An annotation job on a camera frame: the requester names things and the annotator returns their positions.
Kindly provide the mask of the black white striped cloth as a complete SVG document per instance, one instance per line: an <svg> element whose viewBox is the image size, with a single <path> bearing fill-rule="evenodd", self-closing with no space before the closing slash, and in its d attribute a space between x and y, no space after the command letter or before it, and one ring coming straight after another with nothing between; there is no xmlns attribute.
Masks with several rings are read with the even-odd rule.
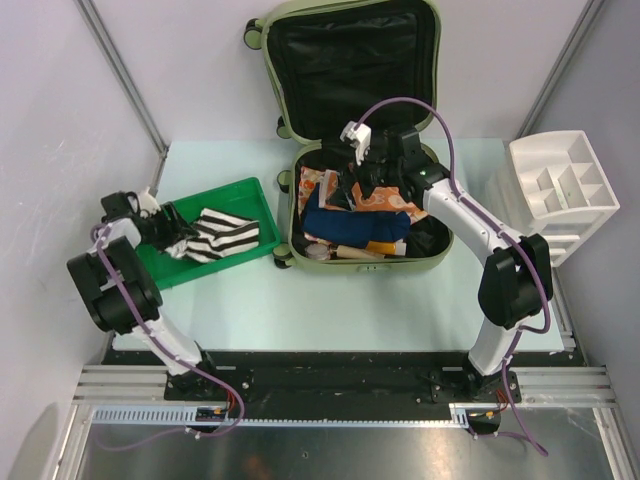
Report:
<svg viewBox="0 0 640 480"><path fill-rule="evenodd" d="M195 236L164 249L171 258L207 264L259 246L258 220L204 208L190 226L195 230Z"/></svg>

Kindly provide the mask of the orange rabbit print cloth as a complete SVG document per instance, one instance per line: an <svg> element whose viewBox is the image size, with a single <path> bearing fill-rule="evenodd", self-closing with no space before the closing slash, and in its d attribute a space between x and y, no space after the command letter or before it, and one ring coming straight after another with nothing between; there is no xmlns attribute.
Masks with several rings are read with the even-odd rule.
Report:
<svg viewBox="0 0 640 480"><path fill-rule="evenodd" d="M316 170L302 167L298 181L297 211L302 214L311 194L318 188L319 206L327 210L357 212L405 212L412 224L423 220L428 213L412 202L406 202L397 187L377 187L368 197L358 183L344 193L340 187L340 174L334 170Z"/></svg>

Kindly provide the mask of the navy blue cloth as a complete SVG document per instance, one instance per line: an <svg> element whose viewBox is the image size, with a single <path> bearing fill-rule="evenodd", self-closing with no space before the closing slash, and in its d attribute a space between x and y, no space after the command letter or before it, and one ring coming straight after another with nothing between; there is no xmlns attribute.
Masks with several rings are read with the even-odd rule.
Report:
<svg viewBox="0 0 640 480"><path fill-rule="evenodd" d="M364 248L371 241L405 239L411 220L406 212L351 212L319 206L319 189L311 193L302 214L302 230L332 244Z"/></svg>

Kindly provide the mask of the olive green hard-shell suitcase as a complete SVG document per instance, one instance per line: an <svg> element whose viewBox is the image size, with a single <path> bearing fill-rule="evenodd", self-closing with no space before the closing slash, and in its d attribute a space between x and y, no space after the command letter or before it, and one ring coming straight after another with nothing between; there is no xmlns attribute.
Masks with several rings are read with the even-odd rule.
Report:
<svg viewBox="0 0 640 480"><path fill-rule="evenodd" d="M285 240L273 250L277 267L296 266L320 273L437 267L454 236L427 216L411 224L405 257L383 260L338 258L315 261L305 248L332 243L306 234L297 211L302 167L338 171L352 150L339 135L350 120L391 97L437 104L441 38L439 12L429 1L287 1L263 18L247 22L243 41L262 51L280 110L276 132L301 146L277 183L288 200Z"/></svg>

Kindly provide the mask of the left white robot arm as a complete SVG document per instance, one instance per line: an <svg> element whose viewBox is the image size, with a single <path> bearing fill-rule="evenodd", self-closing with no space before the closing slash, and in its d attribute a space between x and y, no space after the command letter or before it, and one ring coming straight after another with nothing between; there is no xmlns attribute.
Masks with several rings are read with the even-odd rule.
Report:
<svg viewBox="0 0 640 480"><path fill-rule="evenodd" d="M67 262L67 269L95 325L131 335L168 368L169 381L186 385L197 398L214 397L221 376L196 341L162 312L159 287L136 249L164 253L196 237L172 203L160 204L147 190L118 191L101 199L104 216L90 233L92 246Z"/></svg>

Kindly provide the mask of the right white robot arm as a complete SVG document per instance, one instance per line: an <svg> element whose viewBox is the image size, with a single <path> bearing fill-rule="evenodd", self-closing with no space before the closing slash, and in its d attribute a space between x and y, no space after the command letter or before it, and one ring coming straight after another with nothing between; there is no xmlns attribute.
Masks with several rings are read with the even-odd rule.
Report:
<svg viewBox="0 0 640 480"><path fill-rule="evenodd" d="M455 180L453 166L426 154L415 129L389 135L380 155L372 152L371 139L364 124L344 127L340 140L354 151L348 177L363 194L396 187L406 201L442 222L483 267L478 303L484 319L467 353L461 388L469 399L484 401L496 391L496 376L507 369L521 334L544 334L550 328L548 243L539 234L518 232L486 210Z"/></svg>

